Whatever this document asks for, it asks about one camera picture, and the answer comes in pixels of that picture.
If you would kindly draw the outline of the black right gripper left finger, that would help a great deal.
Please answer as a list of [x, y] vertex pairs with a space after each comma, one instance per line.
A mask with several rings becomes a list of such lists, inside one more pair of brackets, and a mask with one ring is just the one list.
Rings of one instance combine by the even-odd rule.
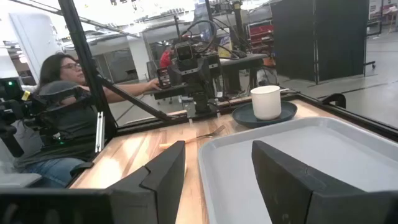
[[177, 141], [108, 187], [106, 224], [175, 224], [185, 178], [185, 142]]

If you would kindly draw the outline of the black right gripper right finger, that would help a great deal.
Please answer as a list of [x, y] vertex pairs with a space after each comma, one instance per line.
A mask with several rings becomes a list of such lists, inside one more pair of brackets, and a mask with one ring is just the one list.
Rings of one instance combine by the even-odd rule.
[[398, 224], [398, 191], [365, 192], [262, 141], [251, 157], [272, 224]]

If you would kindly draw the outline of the fork with peach handle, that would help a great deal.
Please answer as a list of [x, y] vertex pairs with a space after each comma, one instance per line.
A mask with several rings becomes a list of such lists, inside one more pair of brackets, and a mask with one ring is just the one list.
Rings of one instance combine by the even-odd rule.
[[[184, 140], [184, 142], [185, 143], [191, 143], [191, 142], [197, 141], [199, 139], [203, 139], [203, 138], [212, 138], [214, 136], [219, 135], [219, 133], [222, 132], [224, 129], [225, 129], [225, 126], [222, 125], [222, 126], [218, 127], [217, 129], [215, 129], [212, 133], [204, 134], [204, 135], [197, 136], [197, 137], [191, 138], [191, 139], [186, 139], [186, 140]], [[173, 143], [160, 144], [159, 148], [160, 149], [167, 149], [171, 145], [173, 145]]]

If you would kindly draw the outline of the dark blue plate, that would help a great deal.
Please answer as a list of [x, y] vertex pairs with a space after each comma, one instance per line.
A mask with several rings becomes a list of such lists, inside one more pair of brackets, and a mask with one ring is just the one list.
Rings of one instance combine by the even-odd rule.
[[235, 122], [247, 128], [260, 128], [263, 126], [289, 121], [296, 115], [298, 110], [297, 106], [289, 101], [282, 101], [281, 109], [281, 114], [275, 119], [261, 120], [255, 117], [252, 103], [247, 103], [236, 108], [232, 112], [232, 117]]

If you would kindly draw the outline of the white mug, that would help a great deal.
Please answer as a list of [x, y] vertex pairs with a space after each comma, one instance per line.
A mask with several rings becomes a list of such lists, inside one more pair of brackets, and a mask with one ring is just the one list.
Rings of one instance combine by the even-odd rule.
[[272, 120], [281, 114], [280, 93], [287, 91], [276, 85], [259, 86], [250, 91], [254, 115], [257, 119]]

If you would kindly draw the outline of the grey plastic tray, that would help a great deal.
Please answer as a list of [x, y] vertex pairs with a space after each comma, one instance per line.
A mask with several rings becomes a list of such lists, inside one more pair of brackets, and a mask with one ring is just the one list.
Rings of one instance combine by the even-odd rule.
[[214, 139], [199, 149], [210, 224], [272, 224], [251, 159], [255, 140], [361, 190], [398, 190], [398, 143], [334, 118], [296, 119]]

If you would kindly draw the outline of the black background table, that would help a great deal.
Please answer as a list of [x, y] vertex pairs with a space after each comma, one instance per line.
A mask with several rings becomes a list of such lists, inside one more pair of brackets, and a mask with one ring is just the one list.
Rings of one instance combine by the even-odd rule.
[[249, 88], [257, 87], [257, 71], [264, 66], [266, 54], [247, 54], [244, 58], [221, 61], [223, 72], [223, 84], [227, 94], [235, 94], [241, 91], [239, 71], [249, 70]]

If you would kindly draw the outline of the red shelf rack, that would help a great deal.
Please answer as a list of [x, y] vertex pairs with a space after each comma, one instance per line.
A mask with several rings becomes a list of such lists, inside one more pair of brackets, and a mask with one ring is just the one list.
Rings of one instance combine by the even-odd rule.
[[248, 41], [251, 52], [270, 55], [274, 48], [274, 26], [272, 24], [248, 25]]

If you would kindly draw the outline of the black partition screen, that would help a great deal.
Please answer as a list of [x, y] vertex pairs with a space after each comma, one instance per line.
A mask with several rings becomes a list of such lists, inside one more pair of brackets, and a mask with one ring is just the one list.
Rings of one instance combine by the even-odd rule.
[[276, 70], [322, 82], [364, 73], [369, 0], [271, 3]]

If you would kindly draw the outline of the person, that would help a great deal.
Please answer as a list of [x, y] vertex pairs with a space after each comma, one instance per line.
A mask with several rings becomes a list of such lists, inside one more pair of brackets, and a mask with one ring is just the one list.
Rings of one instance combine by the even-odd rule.
[[[54, 54], [46, 58], [40, 71], [40, 83], [35, 89], [38, 95], [58, 93], [80, 87], [89, 91], [80, 64], [67, 54]], [[96, 113], [91, 107], [82, 107], [61, 114], [54, 126], [68, 138], [80, 137], [96, 132]], [[19, 160], [17, 165], [24, 173], [42, 176], [38, 187], [64, 188], [72, 180], [70, 172], [91, 157], [87, 149], [38, 150]]]

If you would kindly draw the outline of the black equipment with green light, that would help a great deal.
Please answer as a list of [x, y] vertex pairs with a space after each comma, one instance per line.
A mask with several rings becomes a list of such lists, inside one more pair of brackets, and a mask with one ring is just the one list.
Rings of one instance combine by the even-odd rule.
[[21, 157], [24, 151], [14, 137], [17, 128], [12, 124], [33, 118], [29, 97], [30, 93], [22, 89], [19, 78], [0, 78], [0, 138], [14, 157]]

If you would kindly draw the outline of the black table edge frame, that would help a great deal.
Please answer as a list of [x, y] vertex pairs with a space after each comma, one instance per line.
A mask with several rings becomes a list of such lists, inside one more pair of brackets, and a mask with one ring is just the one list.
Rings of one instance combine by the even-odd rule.
[[[398, 128], [388, 124], [349, 112], [334, 104], [323, 105], [320, 100], [301, 93], [284, 94], [282, 99], [297, 105], [296, 119], [319, 116], [336, 118], [398, 142]], [[69, 187], [71, 189], [105, 188], [157, 156], [163, 150], [159, 148], [160, 144], [212, 133], [224, 125], [225, 129], [217, 136], [187, 143], [188, 184], [189, 186], [197, 185], [199, 181], [198, 149], [210, 139], [244, 131], [245, 127], [235, 122], [231, 113], [249, 100], [248, 97], [233, 100], [230, 107], [222, 103], [220, 114], [200, 115], [191, 121], [186, 119], [181, 122], [164, 123], [155, 118], [132, 121], [120, 127], [116, 135], [106, 141], [104, 150], [93, 160], [94, 166], [84, 170], [73, 179]]]

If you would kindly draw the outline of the black diagonal frame brace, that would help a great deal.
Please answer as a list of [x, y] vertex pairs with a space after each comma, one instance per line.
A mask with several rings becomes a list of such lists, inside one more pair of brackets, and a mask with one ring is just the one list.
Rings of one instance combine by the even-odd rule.
[[103, 78], [101, 75], [97, 75], [96, 80], [100, 84], [102, 84], [104, 87], [106, 87], [107, 89], [109, 89], [112, 92], [114, 92], [115, 94], [121, 96], [124, 100], [130, 101], [134, 105], [140, 107], [140, 109], [151, 114], [152, 116], [155, 116], [156, 118], [162, 120], [163, 122], [188, 119], [186, 113], [180, 113], [180, 114], [176, 114], [176, 115], [167, 115], [162, 111], [156, 110], [155, 108], [149, 106], [147, 103], [139, 100], [135, 96], [129, 95], [126, 91], [117, 87], [115, 84], [113, 84], [109, 80]]

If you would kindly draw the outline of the silver metal bracket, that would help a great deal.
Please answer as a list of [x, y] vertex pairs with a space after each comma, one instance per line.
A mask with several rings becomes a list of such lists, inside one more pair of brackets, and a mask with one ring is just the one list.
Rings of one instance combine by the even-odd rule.
[[104, 148], [104, 129], [104, 113], [101, 111], [97, 116], [95, 153], [101, 152]]

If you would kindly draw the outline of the black frame post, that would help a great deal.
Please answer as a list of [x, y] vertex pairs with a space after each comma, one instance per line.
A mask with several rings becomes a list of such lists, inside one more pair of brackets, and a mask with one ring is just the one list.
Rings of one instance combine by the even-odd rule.
[[108, 101], [100, 81], [95, 61], [86, 41], [84, 30], [78, 16], [73, 0], [58, 0], [62, 15], [69, 30], [78, 59], [85, 74], [86, 84], [94, 98], [96, 109], [104, 113], [104, 133], [107, 138], [114, 137], [117, 133], [116, 121], [111, 113]]

